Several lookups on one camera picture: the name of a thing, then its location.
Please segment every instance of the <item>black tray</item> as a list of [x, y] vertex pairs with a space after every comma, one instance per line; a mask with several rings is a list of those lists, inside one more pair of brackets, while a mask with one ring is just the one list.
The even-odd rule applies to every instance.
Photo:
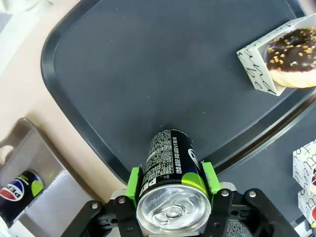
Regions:
[[220, 182], [233, 182], [240, 193], [261, 189], [293, 222], [302, 215], [297, 193], [303, 188], [292, 177], [292, 153], [315, 138], [316, 101], [262, 146], [218, 174], [218, 178]]
[[216, 166], [311, 92], [257, 91], [236, 56], [302, 15], [293, 0], [83, 0], [48, 37], [42, 75], [123, 181], [145, 162], [151, 138], [170, 127], [185, 131], [198, 157]]

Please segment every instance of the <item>soda can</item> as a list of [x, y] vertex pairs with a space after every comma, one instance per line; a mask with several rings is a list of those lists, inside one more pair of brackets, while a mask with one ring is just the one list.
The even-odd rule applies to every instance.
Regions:
[[0, 228], [8, 229], [44, 190], [41, 179], [26, 170], [0, 190]]
[[199, 231], [211, 212], [201, 169], [189, 137], [177, 129], [151, 141], [136, 209], [150, 234]]

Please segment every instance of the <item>chocolate frosting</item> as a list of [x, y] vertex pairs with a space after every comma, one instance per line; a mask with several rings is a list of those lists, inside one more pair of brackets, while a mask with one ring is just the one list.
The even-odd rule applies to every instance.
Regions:
[[316, 69], [316, 28], [296, 29], [268, 46], [269, 70], [308, 72]]

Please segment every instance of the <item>silver can top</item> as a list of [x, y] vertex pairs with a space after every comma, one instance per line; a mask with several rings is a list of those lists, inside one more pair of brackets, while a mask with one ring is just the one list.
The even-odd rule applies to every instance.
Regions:
[[181, 184], [164, 185], [146, 193], [137, 206], [137, 219], [154, 234], [196, 231], [211, 213], [211, 204], [200, 190]]

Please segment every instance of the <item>beige tabletop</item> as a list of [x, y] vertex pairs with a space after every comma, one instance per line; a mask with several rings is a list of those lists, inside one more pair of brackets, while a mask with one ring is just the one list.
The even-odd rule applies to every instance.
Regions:
[[79, 2], [58, 1], [43, 16], [0, 77], [0, 140], [26, 117], [38, 126], [65, 160], [103, 199], [124, 188], [78, 134], [46, 89], [40, 70], [44, 42], [56, 24]]

